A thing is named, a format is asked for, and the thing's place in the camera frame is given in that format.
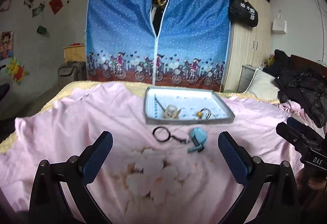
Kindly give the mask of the right hand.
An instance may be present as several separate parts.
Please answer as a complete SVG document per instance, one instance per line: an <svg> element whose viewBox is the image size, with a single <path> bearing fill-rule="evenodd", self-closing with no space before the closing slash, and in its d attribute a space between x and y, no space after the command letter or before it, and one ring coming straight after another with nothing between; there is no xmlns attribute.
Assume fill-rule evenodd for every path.
<svg viewBox="0 0 327 224"><path fill-rule="evenodd" d="M305 172L305 168L302 168L302 170L299 172L297 176L296 182L297 182L298 190L300 190L303 187L303 185L306 184L305 181L303 180L304 172ZM326 192L326 180L316 179L311 177L306 185L312 190L322 191L323 193Z"/></svg>

